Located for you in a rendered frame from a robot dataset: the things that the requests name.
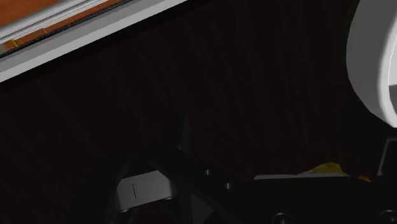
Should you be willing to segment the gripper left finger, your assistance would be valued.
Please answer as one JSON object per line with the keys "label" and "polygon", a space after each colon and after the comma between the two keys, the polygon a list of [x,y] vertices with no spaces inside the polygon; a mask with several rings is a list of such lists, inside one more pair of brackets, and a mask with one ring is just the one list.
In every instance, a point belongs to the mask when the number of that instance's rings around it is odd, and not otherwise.
{"label": "gripper left finger", "polygon": [[148,163],[178,191],[181,224],[193,224],[192,197],[212,209],[202,224],[249,224],[244,182],[208,160],[189,154],[190,124],[186,113],[174,114],[166,136],[145,147]]}

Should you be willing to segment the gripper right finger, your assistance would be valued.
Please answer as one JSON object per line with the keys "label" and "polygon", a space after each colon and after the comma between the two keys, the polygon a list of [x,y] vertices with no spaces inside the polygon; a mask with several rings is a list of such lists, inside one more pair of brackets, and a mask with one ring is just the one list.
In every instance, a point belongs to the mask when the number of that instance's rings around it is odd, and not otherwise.
{"label": "gripper right finger", "polygon": [[373,224],[397,224],[397,138],[386,141],[372,182]]}

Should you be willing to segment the grey rectangular object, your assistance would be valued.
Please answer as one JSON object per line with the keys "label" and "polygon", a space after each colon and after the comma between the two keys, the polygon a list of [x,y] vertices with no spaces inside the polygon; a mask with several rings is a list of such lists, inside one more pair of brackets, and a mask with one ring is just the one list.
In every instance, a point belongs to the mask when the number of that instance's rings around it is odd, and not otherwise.
{"label": "grey rectangular object", "polygon": [[123,178],[116,189],[116,210],[123,213],[143,204],[171,199],[177,193],[176,187],[160,171]]}

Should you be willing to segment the yellow object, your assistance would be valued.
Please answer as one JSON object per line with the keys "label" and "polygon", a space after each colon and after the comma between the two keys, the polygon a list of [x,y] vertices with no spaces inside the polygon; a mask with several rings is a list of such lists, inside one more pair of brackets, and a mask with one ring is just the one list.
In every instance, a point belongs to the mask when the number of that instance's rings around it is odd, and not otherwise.
{"label": "yellow object", "polygon": [[296,175],[298,178],[349,178],[353,180],[371,183],[372,180],[366,176],[352,176],[344,172],[338,163],[327,162],[320,164],[308,171]]}

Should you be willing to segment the dark wooden table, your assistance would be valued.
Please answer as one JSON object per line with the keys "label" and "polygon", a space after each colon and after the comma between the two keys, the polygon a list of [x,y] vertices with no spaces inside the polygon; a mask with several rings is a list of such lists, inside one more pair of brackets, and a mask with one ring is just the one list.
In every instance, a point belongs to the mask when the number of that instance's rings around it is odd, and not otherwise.
{"label": "dark wooden table", "polygon": [[178,224],[171,200],[120,214],[115,184],[176,113],[189,154],[251,181],[334,162],[377,121],[345,65],[358,0],[187,0],[0,83],[0,224]]}

